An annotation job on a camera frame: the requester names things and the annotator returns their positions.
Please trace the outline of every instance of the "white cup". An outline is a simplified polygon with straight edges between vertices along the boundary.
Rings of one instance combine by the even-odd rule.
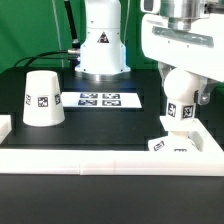
[[[23,122],[37,127],[52,126],[65,119],[57,73],[27,73]]]

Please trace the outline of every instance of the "black table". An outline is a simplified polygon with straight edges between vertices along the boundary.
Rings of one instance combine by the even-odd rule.
[[[147,150],[147,140],[166,134],[159,122],[166,100],[157,71],[132,71],[129,80],[97,84],[53,70],[62,91],[137,92],[143,108],[66,108],[62,124],[29,127],[22,122],[25,73],[9,69],[0,76],[0,112],[12,115],[13,131],[2,148]],[[222,145],[221,95],[215,90],[197,117]],[[1,224],[222,224],[223,209],[222,177],[0,175]]]

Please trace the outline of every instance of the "printed marker sheet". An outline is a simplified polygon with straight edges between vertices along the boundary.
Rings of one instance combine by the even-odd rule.
[[[137,93],[63,92],[64,107],[142,108]]]

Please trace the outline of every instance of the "white plastic frame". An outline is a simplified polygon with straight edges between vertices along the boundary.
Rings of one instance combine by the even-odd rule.
[[[207,144],[202,152],[0,149],[0,173],[224,176],[223,151],[201,124],[196,126],[190,135]]]

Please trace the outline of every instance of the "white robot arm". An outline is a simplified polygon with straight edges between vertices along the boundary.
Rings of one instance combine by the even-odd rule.
[[[223,7],[210,0],[142,0],[141,9],[146,13],[142,49],[159,62],[168,98],[166,116],[160,119],[169,134],[158,141],[168,141],[170,150],[179,142],[184,151],[191,146],[203,151],[206,138],[190,136],[199,122],[194,119],[196,103],[207,104],[216,83],[224,82]],[[193,129],[195,136],[200,128]],[[158,141],[149,141],[149,148],[158,148]]]
[[[119,0],[85,0],[86,40],[81,45],[77,75],[96,80],[118,79],[130,71],[126,50],[120,41]]]

